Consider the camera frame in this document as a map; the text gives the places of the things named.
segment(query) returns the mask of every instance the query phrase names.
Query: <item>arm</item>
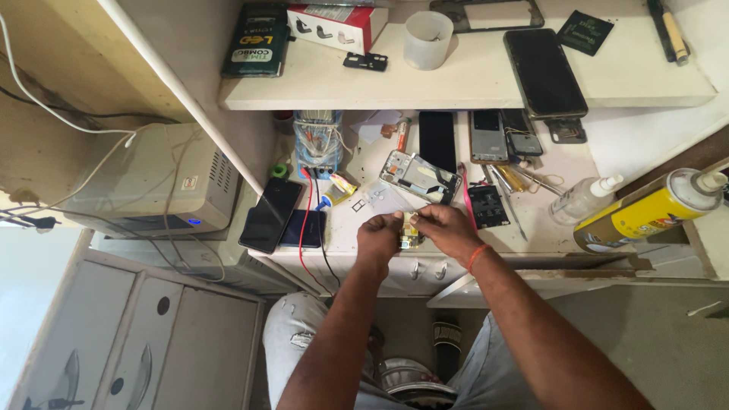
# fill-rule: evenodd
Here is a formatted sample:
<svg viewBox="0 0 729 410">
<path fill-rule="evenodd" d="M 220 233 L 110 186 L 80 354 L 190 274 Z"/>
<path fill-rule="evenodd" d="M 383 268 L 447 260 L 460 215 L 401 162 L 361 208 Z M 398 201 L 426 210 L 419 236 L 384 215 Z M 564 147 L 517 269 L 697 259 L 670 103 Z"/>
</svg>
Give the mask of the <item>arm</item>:
<svg viewBox="0 0 729 410">
<path fill-rule="evenodd" d="M 467 267 L 483 242 L 458 209 L 430 205 L 410 220 Z M 620 370 L 487 248 L 471 272 L 519 369 L 546 409 L 651 409 Z"/>
<path fill-rule="evenodd" d="M 378 215 L 357 232 L 354 267 L 296 365 L 277 409 L 352 409 L 365 362 L 377 290 L 398 251 L 402 212 Z"/>
</svg>

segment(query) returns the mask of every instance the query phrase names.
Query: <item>wooden shelf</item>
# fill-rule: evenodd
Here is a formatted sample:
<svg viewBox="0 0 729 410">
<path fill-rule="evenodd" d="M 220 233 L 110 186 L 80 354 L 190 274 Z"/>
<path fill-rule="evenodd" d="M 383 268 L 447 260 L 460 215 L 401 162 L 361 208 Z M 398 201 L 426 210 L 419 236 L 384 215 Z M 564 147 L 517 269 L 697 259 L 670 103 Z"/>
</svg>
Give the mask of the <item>wooden shelf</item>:
<svg viewBox="0 0 729 410">
<path fill-rule="evenodd" d="M 219 103 L 233 110 L 523 107 L 503 31 L 455 35 L 445 63 L 434 71 L 405 63 L 404 22 L 428 4 L 406 1 L 391 9 L 371 50 L 389 57 L 384 73 L 346 68 L 345 51 L 298 39 L 289 43 L 281 77 L 223 80 Z M 564 48 L 590 108 L 696 107 L 716 96 L 695 58 L 683 67 L 666 62 L 640 1 L 539 0 L 538 5 L 545 27 L 555 31 L 576 9 L 615 23 L 594 57 Z"/>
</svg>

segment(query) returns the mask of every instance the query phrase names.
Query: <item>person's left hand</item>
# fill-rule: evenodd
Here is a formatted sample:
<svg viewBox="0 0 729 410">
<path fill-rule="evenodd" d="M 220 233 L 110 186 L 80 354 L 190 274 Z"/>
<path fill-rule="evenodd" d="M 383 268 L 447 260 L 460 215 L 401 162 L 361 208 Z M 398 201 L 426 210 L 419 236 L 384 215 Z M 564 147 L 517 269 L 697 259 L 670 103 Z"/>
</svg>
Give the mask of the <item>person's left hand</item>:
<svg viewBox="0 0 729 410">
<path fill-rule="evenodd" d="M 363 223 L 357 231 L 357 263 L 375 263 L 378 273 L 383 271 L 387 277 L 387 264 L 400 251 L 402 224 L 401 211 L 376 215 Z"/>
</svg>

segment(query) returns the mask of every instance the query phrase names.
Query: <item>white plastic cup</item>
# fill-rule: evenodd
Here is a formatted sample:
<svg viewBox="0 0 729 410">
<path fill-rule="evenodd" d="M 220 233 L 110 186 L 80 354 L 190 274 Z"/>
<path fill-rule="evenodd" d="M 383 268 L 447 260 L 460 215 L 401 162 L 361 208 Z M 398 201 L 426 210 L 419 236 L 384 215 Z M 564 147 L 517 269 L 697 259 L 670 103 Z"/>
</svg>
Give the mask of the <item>white plastic cup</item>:
<svg viewBox="0 0 729 410">
<path fill-rule="evenodd" d="M 453 22 L 439 12 L 417 12 L 405 21 L 405 61 L 414 69 L 442 66 L 453 34 Z"/>
</svg>

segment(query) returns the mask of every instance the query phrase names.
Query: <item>red thread bracelet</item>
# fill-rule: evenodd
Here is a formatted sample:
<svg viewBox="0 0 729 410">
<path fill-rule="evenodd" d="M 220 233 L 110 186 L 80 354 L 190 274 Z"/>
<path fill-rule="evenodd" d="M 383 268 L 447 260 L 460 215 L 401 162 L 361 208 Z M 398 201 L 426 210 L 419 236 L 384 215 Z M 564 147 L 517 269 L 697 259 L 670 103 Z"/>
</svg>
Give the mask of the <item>red thread bracelet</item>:
<svg viewBox="0 0 729 410">
<path fill-rule="evenodd" d="M 490 246 L 488 246 L 487 244 L 483 244 L 483 245 L 479 246 L 478 248 L 476 248 L 475 251 L 473 251 L 473 255 L 471 255 L 471 259 L 468 260 L 468 266 L 466 266 L 466 271 L 468 271 L 468 273 L 471 273 L 471 266 L 473 265 L 473 261 L 476 260 L 476 257 L 478 256 L 478 254 L 480 254 L 486 248 L 490 248 Z"/>
</svg>

